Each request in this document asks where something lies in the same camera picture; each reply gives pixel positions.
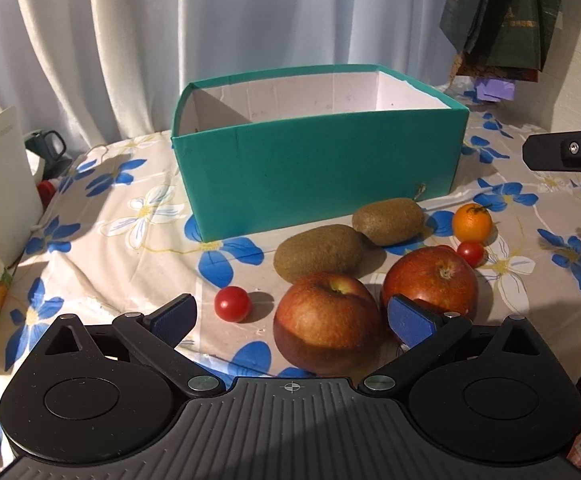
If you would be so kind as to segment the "cherry tomato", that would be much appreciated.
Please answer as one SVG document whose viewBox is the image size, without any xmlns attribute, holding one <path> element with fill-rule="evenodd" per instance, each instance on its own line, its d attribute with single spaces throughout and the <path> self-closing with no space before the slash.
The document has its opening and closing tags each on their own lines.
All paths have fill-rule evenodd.
<svg viewBox="0 0 581 480">
<path fill-rule="evenodd" d="M 461 244 L 458 245 L 458 248 L 456 248 L 456 252 L 472 268 L 476 268 L 484 262 L 485 249 L 479 242 L 473 242 L 472 240 L 461 242 Z"/>
<path fill-rule="evenodd" d="M 251 301 L 245 289 L 226 286 L 214 297 L 214 312 L 223 321 L 239 323 L 249 315 Z"/>
</svg>

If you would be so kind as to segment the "dark green hanging bags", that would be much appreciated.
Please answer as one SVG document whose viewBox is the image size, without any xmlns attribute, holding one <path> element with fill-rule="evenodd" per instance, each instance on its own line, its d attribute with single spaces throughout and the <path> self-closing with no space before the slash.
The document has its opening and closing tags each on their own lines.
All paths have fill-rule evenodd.
<svg viewBox="0 0 581 480">
<path fill-rule="evenodd" d="M 440 28 L 456 50 L 450 76 L 536 82 L 561 0 L 445 0 Z"/>
</svg>

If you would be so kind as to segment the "red apple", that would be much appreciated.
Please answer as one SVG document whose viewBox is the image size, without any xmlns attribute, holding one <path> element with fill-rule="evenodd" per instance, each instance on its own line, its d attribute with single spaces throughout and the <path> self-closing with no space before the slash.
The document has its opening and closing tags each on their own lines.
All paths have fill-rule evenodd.
<svg viewBox="0 0 581 480">
<path fill-rule="evenodd" d="M 457 312 L 473 320 L 479 286 L 476 272 L 458 254 L 443 247 L 424 247 L 401 257 L 387 272 L 380 292 L 383 310 L 397 295 L 435 313 Z"/>
<path fill-rule="evenodd" d="M 367 288 L 349 275 L 299 278 L 275 311 L 273 336 L 281 355 L 319 376 L 341 376 L 376 358 L 383 318 Z"/>
</svg>

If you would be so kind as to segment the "white curtain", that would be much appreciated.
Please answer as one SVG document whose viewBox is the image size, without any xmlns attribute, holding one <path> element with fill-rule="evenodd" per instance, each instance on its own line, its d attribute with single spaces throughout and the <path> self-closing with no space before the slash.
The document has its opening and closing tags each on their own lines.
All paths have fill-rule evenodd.
<svg viewBox="0 0 581 480">
<path fill-rule="evenodd" d="M 444 86 L 445 0 L 0 0 L 0 110 L 68 148 L 169 128 L 191 81 L 379 64 Z"/>
</svg>

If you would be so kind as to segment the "floral tablecloth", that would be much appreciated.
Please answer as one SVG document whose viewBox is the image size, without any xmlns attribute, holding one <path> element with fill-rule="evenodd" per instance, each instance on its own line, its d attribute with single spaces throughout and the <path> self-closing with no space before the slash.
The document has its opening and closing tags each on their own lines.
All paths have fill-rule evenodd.
<svg viewBox="0 0 581 480">
<path fill-rule="evenodd" d="M 529 318 L 568 374 L 581 377 L 581 174 L 525 168 L 523 141 L 534 127 L 465 92 L 466 136 L 450 197 L 429 202 L 423 233 L 369 248 L 360 279 L 377 294 L 389 268 L 421 246 L 455 244 L 461 206 L 489 208 L 494 222 L 479 274 L 476 320 Z M 56 318 L 76 314 L 107 324 L 192 294 L 198 322 L 181 351 L 219 376 L 301 375 L 278 352 L 272 327 L 287 283 L 274 270 L 284 229 L 203 242 L 168 133 L 94 148 L 81 156 L 32 236 L 0 314 L 0 399 L 27 354 Z M 242 322 L 221 320 L 214 297 L 248 292 Z M 0 425 L 0 471 L 13 459 Z"/>
</svg>

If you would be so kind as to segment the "brown kiwi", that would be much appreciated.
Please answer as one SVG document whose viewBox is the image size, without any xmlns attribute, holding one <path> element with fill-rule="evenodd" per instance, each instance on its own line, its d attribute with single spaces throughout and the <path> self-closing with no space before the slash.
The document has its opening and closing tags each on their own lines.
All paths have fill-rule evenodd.
<svg viewBox="0 0 581 480">
<path fill-rule="evenodd" d="M 364 257 L 364 244 L 351 226 L 332 224 L 292 235 L 277 247 L 273 266 L 289 283 L 319 272 L 353 274 Z"/>
<path fill-rule="evenodd" d="M 410 198 L 391 198 L 359 208 L 352 227 L 377 246 L 391 246 L 415 237 L 424 226 L 424 210 Z"/>
</svg>

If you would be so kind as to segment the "white appliance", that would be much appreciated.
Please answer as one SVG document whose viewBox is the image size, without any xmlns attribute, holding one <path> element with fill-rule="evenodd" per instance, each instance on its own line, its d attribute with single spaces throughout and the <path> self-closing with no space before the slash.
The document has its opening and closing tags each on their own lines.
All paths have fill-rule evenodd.
<svg viewBox="0 0 581 480">
<path fill-rule="evenodd" d="M 15 107 L 0 112 L 0 258 L 11 266 L 24 251 L 43 206 Z"/>
</svg>

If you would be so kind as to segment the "teal cardboard box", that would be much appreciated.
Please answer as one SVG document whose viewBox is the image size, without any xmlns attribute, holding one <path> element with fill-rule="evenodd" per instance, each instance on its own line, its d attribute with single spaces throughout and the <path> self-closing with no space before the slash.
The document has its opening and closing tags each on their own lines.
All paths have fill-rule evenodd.
<svg viewBox="0 0 581 480">
<path fill-rule="evenodd" d="M 468 118 L 380 65 L 287 67 L 187 84 L 171 142 L 211 242 L 447 195 Z"/>
</svg>

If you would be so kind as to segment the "small red object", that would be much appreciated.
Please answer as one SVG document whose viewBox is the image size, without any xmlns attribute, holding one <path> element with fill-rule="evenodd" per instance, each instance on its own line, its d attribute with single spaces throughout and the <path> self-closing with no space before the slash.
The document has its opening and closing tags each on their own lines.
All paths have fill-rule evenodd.
<svg viewBox="0 0 581 480">
<path fill-rule="evenodd" d="M 48 208 L 54 195 L 56 194 L 55 184 L 50 180 L 42 180 L 37 186 L 36 190 L 40 196 L 40 201 L 44 209 Z"/>
</svg>

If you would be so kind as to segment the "dark green mug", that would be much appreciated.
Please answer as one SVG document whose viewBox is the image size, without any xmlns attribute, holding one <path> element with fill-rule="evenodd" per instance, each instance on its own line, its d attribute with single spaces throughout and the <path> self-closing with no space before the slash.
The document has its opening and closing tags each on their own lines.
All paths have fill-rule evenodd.
<svg viewBox="0 0 581 480">
<path fill-rule="evenodd" d="M 67 152 L 67 144 L 55 130 L 27 133 L 25 147 L 44 161 L 45 180 L 61 177 L 72 164 L 72 159 Z"/>
</svg>

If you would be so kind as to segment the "orange tangerine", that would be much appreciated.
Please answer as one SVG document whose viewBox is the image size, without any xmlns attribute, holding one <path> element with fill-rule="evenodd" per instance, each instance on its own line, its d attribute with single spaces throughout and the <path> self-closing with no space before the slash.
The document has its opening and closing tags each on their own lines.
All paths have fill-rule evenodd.
<svg viewBox="0 0 581 480">
<path fill-rule="evenodd" d="M 493 220 L 487 207 L 469 203 L 455 211 L 452 228 L 460 242 L 484 243 L 493 229 Z"/>
</svg>

